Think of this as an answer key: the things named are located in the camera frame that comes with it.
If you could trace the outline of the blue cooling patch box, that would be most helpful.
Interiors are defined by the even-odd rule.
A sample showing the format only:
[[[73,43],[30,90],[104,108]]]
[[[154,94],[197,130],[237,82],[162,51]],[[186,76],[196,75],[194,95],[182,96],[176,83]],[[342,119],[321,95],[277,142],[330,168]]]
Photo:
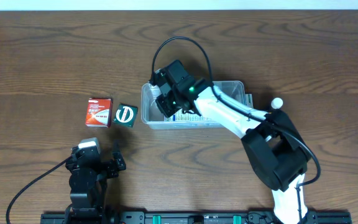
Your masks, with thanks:
[[[197,114],[183,113],[182,110],[176,112],[169,118],[164,118],[164,121],[186,121],[186,122],[194,122],[194,121],[205,121],[205,122],[214,122],[213,119],[207,118],[204,116],[198,116]]]

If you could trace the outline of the clear plastic container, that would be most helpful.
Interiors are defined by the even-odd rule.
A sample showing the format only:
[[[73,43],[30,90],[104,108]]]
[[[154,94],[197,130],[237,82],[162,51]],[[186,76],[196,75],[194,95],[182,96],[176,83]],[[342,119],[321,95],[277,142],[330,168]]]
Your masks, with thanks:
[[[249,93],[245,92],[244,85],[241,81],[214,81],[214,84],[218,86],[223,93],[246,105],[245,94]],[[142,86],[141,120],[143,123],[149,125],[151,129],[198,129],[223,127],[215,121],[164,121],[165,117],[157,108],[157,104],[155,102],[159,94],[160,90],[157,86],[152,86],[149,83]]]

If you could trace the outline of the red medicine box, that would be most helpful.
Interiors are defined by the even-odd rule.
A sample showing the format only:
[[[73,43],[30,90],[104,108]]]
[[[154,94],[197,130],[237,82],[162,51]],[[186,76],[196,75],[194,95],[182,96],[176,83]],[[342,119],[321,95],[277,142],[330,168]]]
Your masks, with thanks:
[[[90,98],[86,110],[85,125],[100,128],[110,127],[112,104],[111,98]]]

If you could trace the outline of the white Panadol box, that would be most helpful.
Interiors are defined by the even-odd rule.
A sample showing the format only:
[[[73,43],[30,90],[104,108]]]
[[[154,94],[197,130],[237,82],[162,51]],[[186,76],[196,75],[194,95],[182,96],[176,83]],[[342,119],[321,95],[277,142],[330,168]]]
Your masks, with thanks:
[[[246,106],[248,106],[250,108],[254,107],[253,98],[252,98],[251,94],[245,94],[245,103],[246,103]]]

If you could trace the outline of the small white-capped bottle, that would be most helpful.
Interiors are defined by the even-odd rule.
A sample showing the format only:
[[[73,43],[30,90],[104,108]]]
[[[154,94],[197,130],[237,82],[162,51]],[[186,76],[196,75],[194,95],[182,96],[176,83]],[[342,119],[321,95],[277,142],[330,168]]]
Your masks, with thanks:
[[[281,98],[274,98],[271,103],[270,106],[272,109],[280,109],[283,106],[283,100]]]

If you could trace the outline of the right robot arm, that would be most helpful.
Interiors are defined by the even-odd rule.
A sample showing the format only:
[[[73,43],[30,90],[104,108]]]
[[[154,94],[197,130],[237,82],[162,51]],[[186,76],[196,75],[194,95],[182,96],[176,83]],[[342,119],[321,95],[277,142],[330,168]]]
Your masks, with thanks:
[[[158,109],[169,118],[179,110],[203,116],[234,133],[257,177],[272,190],[274,215],[282,223],[302,223],[308,212],[303,199],[307,163],[313,153],[280,109],[250,108],[225,94],[220,87],[186,78],[152,82],[160,95]]]

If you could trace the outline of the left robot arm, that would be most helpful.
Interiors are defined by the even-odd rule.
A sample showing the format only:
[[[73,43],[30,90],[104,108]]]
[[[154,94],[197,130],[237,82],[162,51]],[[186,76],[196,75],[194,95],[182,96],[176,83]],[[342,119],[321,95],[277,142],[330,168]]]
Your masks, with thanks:
[[[107,180],[119,176],[126,170],[120,151],[103,162],[97,138],[82,140],[72,148],[71,157],[65,167],[70,171],[71,204],[65,210],[64,223],[119,223],[117,213],[105,206]]]

